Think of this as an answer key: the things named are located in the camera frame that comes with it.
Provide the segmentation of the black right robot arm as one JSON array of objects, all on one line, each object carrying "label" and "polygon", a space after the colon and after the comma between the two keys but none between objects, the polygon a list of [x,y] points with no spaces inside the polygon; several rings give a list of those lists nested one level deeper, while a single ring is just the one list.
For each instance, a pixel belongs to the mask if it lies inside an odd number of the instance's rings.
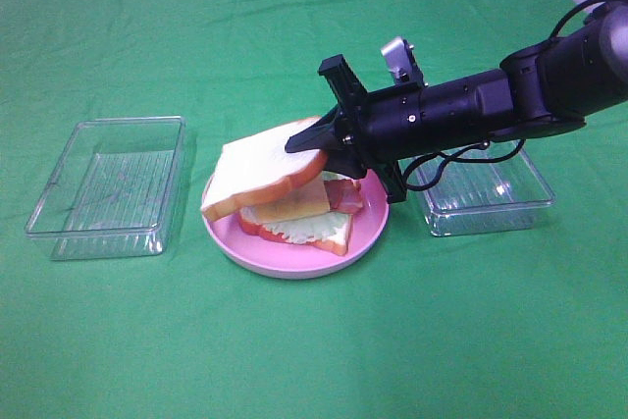
[{"label": "black right robot arm", "polygon": [[496,69],[438,85],[425,82],[403,38],[382,50],[388,88],[366,90],[343,56],[330,57],[319,73],[336,106],[286,150],[324,150],[329,171],[354,179],[373,171],[397,203],[412,189],[411,171],[430,160],[481,163],[494,142],[522,147],[578,130],[627,98],[627,0],[586,0],[579,8],[586,19],[576,31],[554,29]]}]

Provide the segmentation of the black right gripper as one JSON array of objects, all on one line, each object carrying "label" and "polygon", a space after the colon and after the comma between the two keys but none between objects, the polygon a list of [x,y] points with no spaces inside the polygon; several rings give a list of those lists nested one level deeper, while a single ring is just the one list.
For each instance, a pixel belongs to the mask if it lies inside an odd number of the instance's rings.
[{"label": "black right gripper", "polygon": [[487,141],[514,119],[501,69],[420,88],[415,83],[367,91],[343,56],[324,60],[318,73],[337,105],[291,136],[287,153],[321,149],[325,171],[363,179],[373,171],[390,203],[405,200],[402,159]]}]

